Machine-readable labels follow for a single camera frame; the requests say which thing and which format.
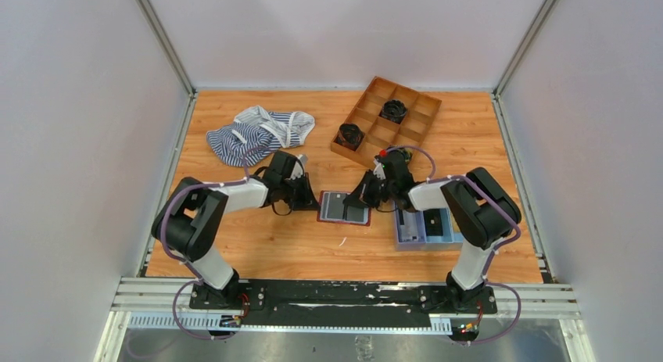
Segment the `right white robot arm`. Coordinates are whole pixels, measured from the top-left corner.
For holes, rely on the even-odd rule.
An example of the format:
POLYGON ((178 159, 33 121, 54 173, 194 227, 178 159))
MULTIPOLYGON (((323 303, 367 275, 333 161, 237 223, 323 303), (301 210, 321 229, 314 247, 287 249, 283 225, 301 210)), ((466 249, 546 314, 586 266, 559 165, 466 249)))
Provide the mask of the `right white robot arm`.
POLYGON ((464 237, 461 252, 446 284, 467 295, 486 284, 496 251, 521 234, 521 211, 496 179, 483 167, 462 175, 415 181, 408 167, 407 147, 389 147, 375 157, 375 168, 345 198, 347 206, 378 209, 392 203, 409 213, 450 211, 464 237))

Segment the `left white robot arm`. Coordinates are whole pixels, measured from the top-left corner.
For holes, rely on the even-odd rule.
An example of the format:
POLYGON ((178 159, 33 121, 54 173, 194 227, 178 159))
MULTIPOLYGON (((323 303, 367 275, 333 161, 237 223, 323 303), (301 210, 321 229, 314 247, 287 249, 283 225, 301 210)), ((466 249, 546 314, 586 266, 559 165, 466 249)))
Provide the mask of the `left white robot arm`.
POLYGON ((238 181, 182 179, 152 222, 151 236, 163 251, 183 263, 199 282, 223 292, 238 273, 215 245, 225 214, 269 208, 277 216, 318 211, 306 171, 307 157, 278 150, 265 167, 238 181))

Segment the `dark VIP credit card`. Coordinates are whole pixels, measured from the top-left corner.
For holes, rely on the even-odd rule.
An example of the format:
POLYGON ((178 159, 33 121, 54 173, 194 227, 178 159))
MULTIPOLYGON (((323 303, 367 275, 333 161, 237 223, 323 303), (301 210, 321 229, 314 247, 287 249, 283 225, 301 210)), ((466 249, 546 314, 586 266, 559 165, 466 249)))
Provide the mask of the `dark VIP credit card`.
POLYGON ((343 220, 351 224, 368 224, 370 210, 355 206, 345 206, 343 220))

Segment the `red leather card holder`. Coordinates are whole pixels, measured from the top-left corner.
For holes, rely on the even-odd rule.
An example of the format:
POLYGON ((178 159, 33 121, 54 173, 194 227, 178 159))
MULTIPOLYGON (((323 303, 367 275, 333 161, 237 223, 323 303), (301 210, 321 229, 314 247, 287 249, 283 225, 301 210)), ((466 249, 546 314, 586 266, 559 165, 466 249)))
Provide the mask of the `red leather card holder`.
POLYGON ((344 203, 348 193, 322 191, 319 198, 320 209, 317 221, 333 224, 369 226, 371 213, 368 208, 347 206, 344 203))

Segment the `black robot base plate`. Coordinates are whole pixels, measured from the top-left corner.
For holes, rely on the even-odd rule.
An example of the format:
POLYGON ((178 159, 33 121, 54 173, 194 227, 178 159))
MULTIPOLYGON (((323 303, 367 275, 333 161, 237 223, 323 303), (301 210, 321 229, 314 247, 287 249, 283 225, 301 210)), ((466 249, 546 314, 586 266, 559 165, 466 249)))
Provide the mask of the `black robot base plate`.
POLYGON ((193 310, 237 310, 248 325, 341 328, 424 328, 433 315, 476 320, 497 312, 493 289, 458 299, 445 285, 395 282, 248 280, 235 296, 195 285, 193 310))

